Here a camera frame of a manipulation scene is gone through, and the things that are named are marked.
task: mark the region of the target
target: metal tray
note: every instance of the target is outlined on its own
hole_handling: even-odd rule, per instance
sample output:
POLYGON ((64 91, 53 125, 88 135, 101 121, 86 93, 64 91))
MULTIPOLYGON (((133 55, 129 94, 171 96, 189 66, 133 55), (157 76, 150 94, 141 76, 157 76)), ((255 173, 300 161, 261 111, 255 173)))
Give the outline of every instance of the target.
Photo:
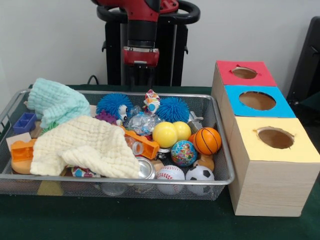
MULTIPOLYGON (((30 89, 19 91, 11 99, 0 115, 0 194, 12 195, 37 195, 49 181, 55 181, 55 188, 59 188, 58 195, 76 197, 118 197, 118 198, 146 198, 146 199, 180 199, 180 200, 212 200, 217 199, 223 188, 230 184, 235 177, 232 158, 225 136, 219 108, 214 98, 200 94, 159 94, 161 98, 177 97, 183 99, 194 111, 197 117, 203 117, 203 127, 215 127, 222 139, 222 148, 214 155, 215 169, 214 181, 186 181, 186 180, 159 180, 159 179, 124 179, 124 178, 80 178, 68 176, 38 176, 12 174, 11 154, 7 146, 6 138, 14 136, 13 125, 24 112, 31 112, 24 102, 28 100, 30 89), (122 194, 105 194, 103 186, 117 184, 122 186, 122 194), (166 185, 172 188, 175 185, 183 185, 182 191, 175 195, 161 193, 158 185, 166 185), (206 188, 205 195, 197 195, 188 190, 187 186, 206 188)), ((97 105, 99 100, 108 91, 79 91, 91 105, 97 105)), ((123 92, 133 105, 142 107, 145 93, 123 92)), ((163 161, 164 165, 172 165, 168 157, 163 161)), ((189 167, 181 168, 186 173, 189 167)), ((57 189, 48 188, 45 195, 57 195, 57 189)))

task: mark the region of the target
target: white wall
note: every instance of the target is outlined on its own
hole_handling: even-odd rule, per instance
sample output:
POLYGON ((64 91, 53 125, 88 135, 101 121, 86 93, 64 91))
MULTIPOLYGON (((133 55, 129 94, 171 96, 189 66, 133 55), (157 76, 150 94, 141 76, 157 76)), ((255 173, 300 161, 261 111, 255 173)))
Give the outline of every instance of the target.
MULTIPOLYGON (((319 0, 192 2, 201 19, 188 26, 182 85, 211 86, 216 60, 265 61, 287 93, 319 0)), ((38 77, 105 84, 104 24, 90 0, 0 0, 0 103, 38 77)))

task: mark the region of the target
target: towel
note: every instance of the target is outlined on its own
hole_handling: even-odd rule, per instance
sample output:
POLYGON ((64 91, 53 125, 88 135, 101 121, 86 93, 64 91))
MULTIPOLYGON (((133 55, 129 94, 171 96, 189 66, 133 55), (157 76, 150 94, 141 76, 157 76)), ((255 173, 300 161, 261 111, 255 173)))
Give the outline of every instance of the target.
POLYGON ((34 110, 40 127, 63 124, 78 116, 90 116, 90 104, 84 95, 61 83, 38 78, 29 94, 27 108, 34 110))
POLYGON ((109 178, 137 179, 140 171, 124 130, 90 116, 61 124, 34 144, 31 174, 59 176, 66 165, 109 178))

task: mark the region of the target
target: blue spiky ball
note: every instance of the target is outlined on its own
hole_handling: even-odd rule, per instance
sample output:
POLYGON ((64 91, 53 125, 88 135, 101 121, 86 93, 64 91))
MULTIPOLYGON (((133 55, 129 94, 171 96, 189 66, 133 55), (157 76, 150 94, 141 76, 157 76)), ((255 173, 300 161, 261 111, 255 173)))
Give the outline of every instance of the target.
POLYGON ((189 120, 189 108, 186 102, 177 97, 168 97, 160 100, 156 113, 161 119, 170 122, 185 122, 189 120))
POLYGON ((96 106, 96 113, 100 114, 102 110, 105 110, 106 113, 116 116, 117 119, 120 119, 121 116, 119 114, 119 107, 121 105, 126 105, 127 114, 129 114, 131 109, 134 107, 127 95, 121 93, 110 93, 105 95, 98 102, 96 106))

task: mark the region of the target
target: lid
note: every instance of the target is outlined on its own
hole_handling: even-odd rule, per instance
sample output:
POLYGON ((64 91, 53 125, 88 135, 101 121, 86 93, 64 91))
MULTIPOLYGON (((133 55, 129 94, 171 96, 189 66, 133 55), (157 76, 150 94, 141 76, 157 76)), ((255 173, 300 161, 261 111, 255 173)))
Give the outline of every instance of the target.
POLYGON ((137 159, 140 165, 139 179, 154 179, 156 177, 155 166, 145 157, 139 156, 137 159))
POLYGON ((120 196, 127 190, 127 185, 123 183, 101 183, 102 191, 109 196, 120 196))
POLYGON ((158 153, 167 154, 171 152, 171 147, 168 148, 159 148, 158 153))

